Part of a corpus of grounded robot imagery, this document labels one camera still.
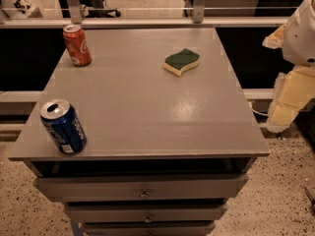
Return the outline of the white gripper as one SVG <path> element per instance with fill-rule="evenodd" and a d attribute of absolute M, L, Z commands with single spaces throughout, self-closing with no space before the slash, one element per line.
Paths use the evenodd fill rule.
<path fill-rule="evenodd" d="M 269 106 L 267 129 L 280 133 L 294 121 L 299 111 L 315 97 L 315 0 L 304 0 L 285 26 L 266 36 L 262 45 L 283 48 L 283 58 L 294 64 L 288 74 L 279 73 Z"/>

